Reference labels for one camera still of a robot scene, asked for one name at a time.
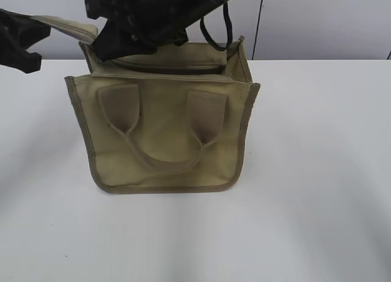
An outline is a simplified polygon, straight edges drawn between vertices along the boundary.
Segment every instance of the bag handle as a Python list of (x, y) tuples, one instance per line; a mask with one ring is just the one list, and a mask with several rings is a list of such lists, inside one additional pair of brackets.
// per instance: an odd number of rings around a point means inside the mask
[(199, 149), (192, 159), (167, 162), (149, 156), (135, 141), (134, 131), (141, 116), (138, 85), (102, 88), (98, 91), (98, 98), (106, 120), (124, 136), (137, 157), (152, 170), (165, 174), (185, 172), (198, 163), (205, 150), (221, 135), (227, 104), (225, 95), (190, 90), (187, 102), (188, 122), (199, 143)]
[(91, 44), (98, 37), (98, 28), (92, 24), (82, 24), (49, 15), (35, 15), (31, 18), (88, 44)]
[(225, 47), (218, 45), (213, 40), (213, 38), (209, 34), (208, 30), (206, 29), (204, 18), (202, 18), (200, 21), (202, 35), (205, 37), (205, 40), (217, 51), (225, 51), (225, 50), (229, 49), (229, 47), (233, 41), (232, 21), (231, 21), (229, 9), (228, 9), (228, 3), (224, 3), (223, 12), (224, 12), (225, 27), (227, 28), (227, 44)]

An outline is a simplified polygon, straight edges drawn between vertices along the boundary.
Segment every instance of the black strap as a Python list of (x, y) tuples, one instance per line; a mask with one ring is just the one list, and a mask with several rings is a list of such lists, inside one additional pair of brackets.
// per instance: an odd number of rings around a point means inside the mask
[(225, 51), (229, 48), (229, 46), (232, 44), (233, 41), (233, 32), (232, 32), (232, 22), (230, 18), (230, 14), (228, 11), (228, 3), (225, 3), (223, 5), (223, 11), (224, 11), (224, 21), (225, 26), (227, 27), (227, 45), (225, 47), (222, 47), (218, 45), (209, 34), (208, 30), (205, 27), (205, 21), (204, 18), (201, 19), (200, 26), (201, 26), (201, 32), (202, 35), (205, 37), (205, 40), (216, 50), (218, 51)]

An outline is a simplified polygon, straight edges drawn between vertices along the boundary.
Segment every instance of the bag trim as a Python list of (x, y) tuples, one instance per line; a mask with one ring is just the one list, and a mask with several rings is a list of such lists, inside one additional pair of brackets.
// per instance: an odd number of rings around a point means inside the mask
[(250, 87), (249, 94), (247, 96), (246, 105), (244, 107), (244, 112), (240, 125), (240, 132), (238, 137), (238, 160), (236, 163), (235, 174), (233, 178), (227, 182), (226, 184), (220, 184), (218, 186), (204, 186), (204, 187), (192, 187), (192, 186), (183, 186), (183, 187), (130, 187), (132, 184), (124, 185), (124, 186), (108, 186), (100, 178), (100, 175), (96, 168), (96, 154), (95, 149), (93, 147), (91, 135), (88, 129), (87, 121), (84, 116), (84, 111), (82, 108), (81, 100), (78, 96), (75, 78), (74, 77), (66, 77), (65, 82), (68, 87), (68, 94), (71, 99), (71, 103), (75, 110), (76, 118), (78, 119), (78, 123), (80, 125), (82, 135), (84, 138), (84, 143), (87, 148), (87, 155), (90, 165), (90, 171), (92, 174), (92, 178), (97, 184), (97, 186), (107, 193), (117, 193), (117, 194), (129, 194), (129, 193), (191, 193), (191, 192), (221, 192), (231, 188), (239, 179), (243, 168), (244, 162), (244, 148), (246, 142), (247, 135), (247, 127), (249, 124), (252, 108), (257, 98), (258, 91), (260, 89), (260, 84), (252, 84)]

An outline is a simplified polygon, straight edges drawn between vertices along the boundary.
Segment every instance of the bag zipper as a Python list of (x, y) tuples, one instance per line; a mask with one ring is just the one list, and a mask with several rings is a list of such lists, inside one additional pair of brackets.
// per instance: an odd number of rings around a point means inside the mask
[(225, 67), (223, 65), (192, 65), (186, 68), (162, 68), (150, 65), (139, 65), (125, 62), (119, 59), (111, 61), (114, 65), (127, 70), (139, 71), (141, 73), (155, 74), (177, 74), (177, 75), (200, 75), (200, 74), (222, 74)]

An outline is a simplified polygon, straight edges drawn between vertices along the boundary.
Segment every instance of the fabric handle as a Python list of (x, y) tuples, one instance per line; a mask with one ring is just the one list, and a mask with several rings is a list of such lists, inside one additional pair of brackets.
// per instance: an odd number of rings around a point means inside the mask
[(217, 93), (190, 90), (187, 113), (189, 127), (199, 143), (199, 150), (192, 159), (168, 162), (149, 156), (134, 138), (134, 130), (141, 116), (139, 87), (136, 84), (116, 85), (98, 91), (100, 106), (112, 128), (124, 136), (137, 157), (156, 172), (182, 173), (198, 163), (205, 150), (221, 135), (227, 96)]
[(91, 44), (98, 37), (98, 28), (92, 24), (82, 24), (48, 15), (36, 15), (31, 18), (88, 44)]
[(224, 22), (225, 22), (225, 27), (227, 28), (227, 44), (225, 47), (222, 47), (218, 45), (211, 37), (209, 34), (208, 30), (206, 29), (205, 26), (205, 20), (202, 18), (200, 20), (200, 28), (202, 35), (205, 37), (205, 40), (216, 50), (218, 51), (225, 51), (229, 49), (230, 45), (232, 44), (233, 41), (233, 29), (232, 29), (232, 21), (230, 18), (229, 14), (229, 9), (228, 9), (228, 3), (224, 3), (223, 5), (223, 14), (224, 14)]

